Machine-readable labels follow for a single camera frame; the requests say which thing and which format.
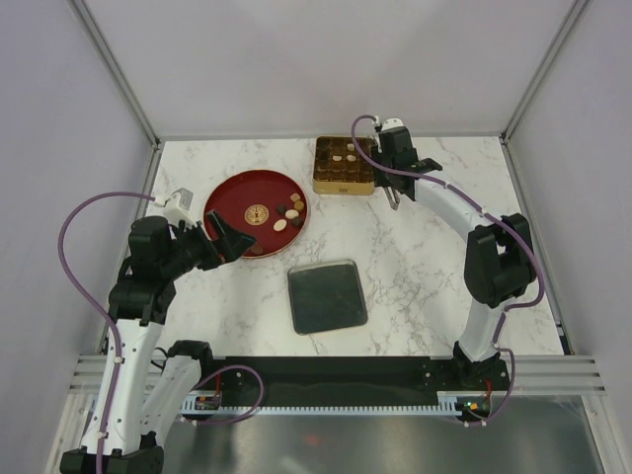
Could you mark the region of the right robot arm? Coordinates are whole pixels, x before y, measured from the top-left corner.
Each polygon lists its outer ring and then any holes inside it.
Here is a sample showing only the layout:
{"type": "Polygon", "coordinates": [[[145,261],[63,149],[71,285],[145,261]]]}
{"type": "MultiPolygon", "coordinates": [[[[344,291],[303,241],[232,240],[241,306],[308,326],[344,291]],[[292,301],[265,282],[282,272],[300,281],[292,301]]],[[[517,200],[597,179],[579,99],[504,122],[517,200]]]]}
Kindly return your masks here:
{"type": "Polygon", "coordinates": [[[374,129],[374,181],[391,207],[399,207],[401,196],[420,203],[465,242],[464,282],[472,302],[465,330],[454,343],[451,377],[460,388],[474,389],[499,358],[495,343],[503,313],[538,277],[529,224],[519,213],[490,216],[449,180],[437,161],[418,156],[400,119],[390,118],[374,129]]]}

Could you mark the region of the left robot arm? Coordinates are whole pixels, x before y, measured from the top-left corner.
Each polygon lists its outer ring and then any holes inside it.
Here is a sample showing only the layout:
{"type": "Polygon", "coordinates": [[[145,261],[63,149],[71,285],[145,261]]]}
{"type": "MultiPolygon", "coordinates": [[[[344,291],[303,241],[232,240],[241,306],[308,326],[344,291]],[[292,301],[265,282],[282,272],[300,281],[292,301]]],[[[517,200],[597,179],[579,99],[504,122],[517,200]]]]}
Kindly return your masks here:
{"type": "Polygon", "coordinates": [[[193,270],[232,263],[255,243],[216,212],[208,218],[218,236],[208,238],[190,214],[193,194],[187,189],[145,199],[163,212],[132,223],[130,254],[121,264],[109,305],[97,308],[108,326],[106,367],[79,447],[61,456],[63,473],[161,472],[165,440],[189,394],[207,388],[227,370],[216,369],[208,343],[178,341],[167,353],[158,383],[152,392],[145,391],[176,280],[193,270]]]}

